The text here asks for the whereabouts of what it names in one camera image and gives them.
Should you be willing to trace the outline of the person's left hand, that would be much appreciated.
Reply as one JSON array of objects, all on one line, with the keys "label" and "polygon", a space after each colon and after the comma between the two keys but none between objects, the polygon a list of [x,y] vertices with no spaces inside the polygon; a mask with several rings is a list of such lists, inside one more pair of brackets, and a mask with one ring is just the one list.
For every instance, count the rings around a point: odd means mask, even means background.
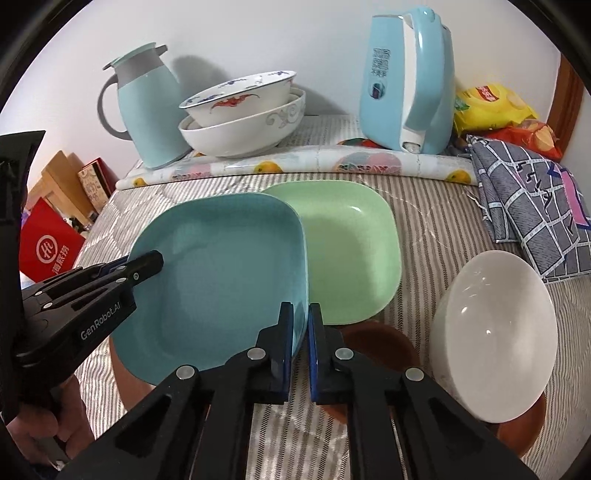
[{"label": "person's left hand", "polygon": [[7,429],[24,457],[33,464],[50,465],[38,440],[57,436],[65,443],[70,459],[85,450],[95,437],[86,415],[77,377],[72,375],[60,386],[61,408],[56,417],[50,411],[23,405]]}]

